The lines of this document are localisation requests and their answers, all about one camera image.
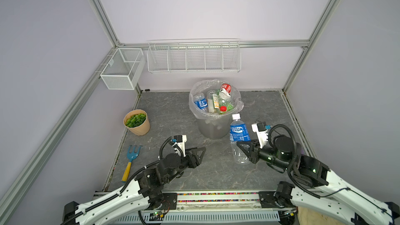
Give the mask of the green label clear bottle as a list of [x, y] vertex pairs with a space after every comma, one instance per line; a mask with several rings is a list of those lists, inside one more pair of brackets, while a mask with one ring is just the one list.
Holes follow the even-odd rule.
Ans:
[[226, 105], [226, 107], [227, 107], [227, 111], [231, 111], [231, 110], [234, 109], [234, 105], [233, 105], [232, 103], [228, 103], [228, 104]]

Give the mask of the white yellow label clear bottle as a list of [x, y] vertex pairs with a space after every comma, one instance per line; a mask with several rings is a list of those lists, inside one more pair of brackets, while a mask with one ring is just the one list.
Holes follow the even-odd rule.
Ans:
[[209, 113], [219, 113], [219, 96], [217, 91], [211, 90], [207, 92], [207, 104]]

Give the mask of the blue label bottle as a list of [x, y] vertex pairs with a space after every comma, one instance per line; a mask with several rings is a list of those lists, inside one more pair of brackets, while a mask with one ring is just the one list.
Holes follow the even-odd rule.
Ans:
[[193, 97], [194, 104], [203, 112], [208, 112], [208, 103], [203, 93], [197, 94]]

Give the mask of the red label clear bottle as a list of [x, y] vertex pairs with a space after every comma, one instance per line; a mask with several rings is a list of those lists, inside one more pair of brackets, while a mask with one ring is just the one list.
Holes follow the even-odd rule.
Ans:
[[232, 98], [231, 98], [231, 90], [232, 87], [230, 84], [224, 83], [221, 85], [218, 96], [219, 96], [219, 111], [220, 114], [224, 114], [227, 112], [227, 107], [226, 105], [228, 103], [232, 103]]

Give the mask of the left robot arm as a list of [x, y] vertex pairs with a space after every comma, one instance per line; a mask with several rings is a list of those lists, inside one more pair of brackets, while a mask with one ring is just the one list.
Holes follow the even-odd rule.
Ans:
[[134, 211], [162, 206], [164, 186], [180, 178], [187, 168], [198, 167], [206, 148], [185, 147], [182, 135], [169, 137], [159, 149], [158, 160], [137, 170], [115, 191], [79, 204], [65, 205], [64, 225], [108, 225]]

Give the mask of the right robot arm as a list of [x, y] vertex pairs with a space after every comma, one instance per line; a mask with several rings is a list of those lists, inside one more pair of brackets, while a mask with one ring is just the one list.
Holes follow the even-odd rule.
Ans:
[[251, 163], [262, 160], [279, 173], [288, 174], [290, 182], [279, 182], [272, 197], [265, 201], [267, 204], [312, 209], [347, 225], [393, 225], [400, 217], [397, 204], [368, 196], [326, 164], [302, 154], [301, 145], [287, 126], [260, 125], [255, 125], [256, 140], [234, 144]]

